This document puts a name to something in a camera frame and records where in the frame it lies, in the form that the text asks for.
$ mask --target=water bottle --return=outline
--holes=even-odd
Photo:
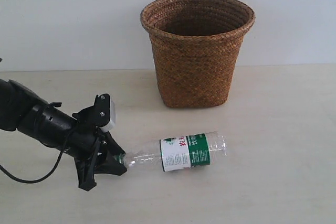
[[[218,132],[150,141],[138,150],[115,156],[127,169],[164,172],[210,165],[225,156],[225,140]]]

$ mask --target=black cable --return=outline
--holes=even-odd
[[[42,182],[43,180],[47,179],[48,177],[50,177],[54,171],[56,170],[57,166],[59,165],[59,162],[62,158],[62,155],[64,153],[64,150],[66,148],[66,145],[67,145],[67,142],[69,140],[69,137],[70,135],[76,130],[76,127],[74,127],[72,130],[70,130],[69,134],[66,136],[66,139],[64,141],[64,144],[63,144],[63,147],[58,155],[58,158],[56,160],[56,163],[54,165],[54,167],[51,169],[51,171],[44,177],[40,178],[40,179],[37,179],[37,180],[24,180],[24,179],[20,179],[20,178],[17,178],[15,177],[13,174],[11,174],[9,171],[7,171],[2,165],[0,165],[0,170],[6,174],[9,178],[11,178],[12,180],[15,180],[17,182],[20,182],[20,183],[23,183],[23,184],[36,184],[36,183],[40,183]]]

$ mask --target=straw basket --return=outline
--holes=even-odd
[[[149,33],[164,104],[207,108],[225,103],[254,11],[238,0],[156,0],[140,15]]]

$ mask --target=woven basket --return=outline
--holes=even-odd
[[[225,103],[254,11],[238,0],[157,0],[140,15],[149,33],[164,104],[208,108]]]

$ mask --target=basket rim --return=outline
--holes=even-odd
[[[145,19],[145,13],[150,9],[151,7],[163,2],[163,1],[170,1],[170,0],[154,0],[151,3],[147,4],[144,9],[140,13],[140,22],[142,27],[151,35],[154,37],[161,37],[162,39],[169,39],[169,40],[176,40],[181,42],[190,42],[190,43],[200,43],[200,42],[208,42],[208,41],[230,41],[234,40],[238,37],[244,36],[253,26],[256,16],[254,10],[248,6],[247,4],[239,1],[239,0],[229,0],[232,3],[235,3],[237,6],[240,6],[241,9],[244,9],[247,11],[248,14],[248,20],[240,27],[220,33],[220,34],[214,34],[214,35],[205,35],[205,36],[184,36],[184,35],[177,35],[168,33],[166,31],[160,30],[152,25],[149,24],[149,22]]]

